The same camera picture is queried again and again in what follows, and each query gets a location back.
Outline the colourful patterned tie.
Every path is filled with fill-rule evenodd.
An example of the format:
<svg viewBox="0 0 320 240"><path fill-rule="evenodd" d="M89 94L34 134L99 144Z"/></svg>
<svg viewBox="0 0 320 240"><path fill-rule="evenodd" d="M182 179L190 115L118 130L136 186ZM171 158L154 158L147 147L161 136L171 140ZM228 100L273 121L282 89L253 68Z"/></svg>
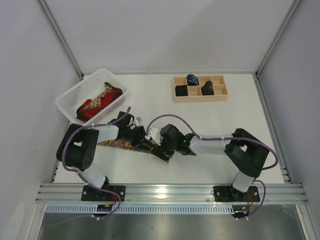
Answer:
<svg viewBox="0 0 320 240"><path fill-rule="evenodd" d="M160 148L157 144L152 144L149 141L143 141L140 145L133 147L131 142L125 139L118 140L106 140L97 143L98 146L112 147L127 151L140 152L145 154L152 154L165 161L166 163L174 155L174 151L165 152L164 149Z"/></svg>

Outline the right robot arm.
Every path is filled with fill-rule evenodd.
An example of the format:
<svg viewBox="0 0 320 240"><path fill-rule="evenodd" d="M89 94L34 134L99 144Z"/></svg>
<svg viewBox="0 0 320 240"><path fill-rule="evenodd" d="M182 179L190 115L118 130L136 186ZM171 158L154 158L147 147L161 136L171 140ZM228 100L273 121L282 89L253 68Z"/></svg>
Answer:
<svg viewBox="0 0 320 240"><path fill-rule="evenodd" d="M209 137L196 136L194 133L183 134L174 125L167 124L162 129L149 129L146 139L155 145L152 154L165 162L168 162L174 153L183 156L227 156L237 167L237 173L229 188L214 191L218 202L245 202L253 199L249 189L253 180L260 176L270 152L242 128L236 129L231 135Z"/></svg>

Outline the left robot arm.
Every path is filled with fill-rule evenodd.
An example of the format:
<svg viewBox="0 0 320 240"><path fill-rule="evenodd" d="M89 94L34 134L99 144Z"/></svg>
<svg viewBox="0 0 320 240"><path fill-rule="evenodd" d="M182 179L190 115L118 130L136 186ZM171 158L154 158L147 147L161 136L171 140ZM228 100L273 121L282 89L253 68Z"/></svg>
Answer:
<svg viewBox="0 0 320 240"><path fill-rule="evenodd" d="M149 153L153 147L145 135L145 128L128 111L119 112L117 118L108 123L72 123L59 144L56 159L90 189L115 196L108 177L94 163L97 146L108 142L111 147L120 145L125 150Z"/></svg>

